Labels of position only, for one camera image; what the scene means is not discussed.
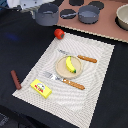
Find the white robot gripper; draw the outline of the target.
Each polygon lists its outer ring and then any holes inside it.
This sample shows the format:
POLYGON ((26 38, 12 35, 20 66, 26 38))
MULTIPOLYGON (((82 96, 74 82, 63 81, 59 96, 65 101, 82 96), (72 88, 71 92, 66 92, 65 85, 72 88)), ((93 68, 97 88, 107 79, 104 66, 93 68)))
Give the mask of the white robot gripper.
POLYGON ((10 8, 19 7, 21 10, 34 10, 44 3, 43 0, 7 0, 10 8))

